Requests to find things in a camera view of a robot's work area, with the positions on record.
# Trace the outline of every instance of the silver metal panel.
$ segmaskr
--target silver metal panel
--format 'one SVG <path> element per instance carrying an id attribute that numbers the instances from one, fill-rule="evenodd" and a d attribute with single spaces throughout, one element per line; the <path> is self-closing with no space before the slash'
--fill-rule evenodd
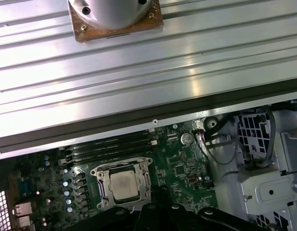
<path id="1" fill-rule="evenodd" d="M 297 78 L 297 0 L 161 0 L 163 28 L 84 44 L 66 1 L 7 2 L 0 137 Z"/>
<path id="2" fill-rule="evenodd" d="M 45 145 L 41 145 L 41 146 L 35 146 L 35 147 L 30 147 L 30 148 L 21 149 L 21 150 L 15 150 L 15 151 L 9 151 L 9 152 L 4 152 L 2 149 L 0 149 L 0 160 L 6 159 L 6 158 L 11 158 L 14 156 L 41 152 L 41 151 L 50 150 L 50 149 L 54 149 L 54 148 L 60 148 L 60 147 L 64 147 L 64 146 L 75 145 L 78 143 L 84 143 L 84 142 L 88 142 L 88 141 L 104 139 L 104 138 L 108 138 L 108 137 L 112 137 L 112 136 L 124 135 L 124 134 L 132 133 L 132 132 L 147 130 L 150 128 L 163 127 L 163 126 L 167 126 L 167 125 L 171 125 L 171 124 L 177 124 L 177 123 L 181 123 L 181 122 L 185 122 L 185 121 L 190 121 L 193 119 L 221 115 L 221 114 L 225 114 L 225 113 L 229 113 L 229 112 L 245 110 L 245 109 L 249 109 L 249 108 L 267 105 L 270 103 L 279 103 L 279 102 L 293 100 L 293 99 L 297 99 L 297 92 L 284 94 L 284 95 L 280 95 L 280 96 L 269 97 L 269 98 L 256 100 L 256 101 L 250 101 L 247 103 L 234 104 L 231 106 L 211 109 L 211 110 L 202 111 L 202 112 L 198 112 L 198 113 L 192 113 L 192 114 L 177 116 L 177 117 L 173 117 L 173 118 L 163 119 L 163 120 L 158 121 L 157 124 L 145 123 L 145 124 L 140 124 L 140 125 L 131 126 L 131 127 L 127 127 L 127 128 L 110 130 L 110 131 L 106 131 L 106 132 L 102 132 L 102 133 L 98 133 L 98 134 L 94 134 L 94 135 L 79 137 L 76 139 L 58 141 L 55 143 L 49 143 L 49 144 L 45 144 Z"/>

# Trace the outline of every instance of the integrated circuit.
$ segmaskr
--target integrated circuit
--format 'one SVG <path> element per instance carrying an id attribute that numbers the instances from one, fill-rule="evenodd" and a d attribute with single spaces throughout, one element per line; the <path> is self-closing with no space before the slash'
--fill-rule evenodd
<path id="1" fill-rule="evenodd" d="M 150 201 L 148 166 L 151 158 L 137 157 L 100 165 L 91 170 L 97 177 L 101 202 L 98 209 L 112 206 L 132 207 Z"/>

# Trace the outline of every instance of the capacitor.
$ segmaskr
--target capacitor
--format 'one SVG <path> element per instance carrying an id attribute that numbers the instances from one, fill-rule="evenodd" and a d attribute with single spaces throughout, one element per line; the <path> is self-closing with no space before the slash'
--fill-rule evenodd
<path id="1" fill-rule="evenodd" d="M 36 194 L 41 195 L 41 193 L 43 193 L 44 191 L 45 191 L 44 189 L 39 189 L 39 190 L 36 191 Z"/>
<path id="2" fill-rule="evenodd" d="M 73 202 L 73 200 L 74 200 L 74 197 L 72 197 L 72 196 L 70 196 L 70 197 L 68 197 L 67 199 L 66 199 L 66 204 L 67 205 L 70 205 L 72 202 Z"/>
<path id="3" fill-rule="evenodd" d="M 72 180 L 71 179 L 67 179 L 67 180 L 63 181 L 63 186 L 64 187 L 67 187 L 70 183 L 72 183 Z"/>
<path id="4" fill-rule="evenodd" d="M 72 213 L 72 211 L 73 211 L 73 208 L 71 206 L 67 208 L 67 212 Z"/>
<path id="5" fill-rule="evenodd" d="M 190 134 L 189 132 L 186 132 L 181 136 L 181 143 L 183 145 L 190 146 L 192 145 L 193 141 L 194 141 L 193 135 Z"/>
<path id="6" fill-rule="evenodd" d="M 66 202 L 67 205 L 70 205 L 72 203 L 72 201 L 70 199 L 66 199 L 65 202 Z"/>
<path id="7" fill-rule="evenodd" d="M 71 192 L 73 191 L 73 189 L 67 189 L 64 191 L 64 196 L 69 196 L 71 194 Z"/>

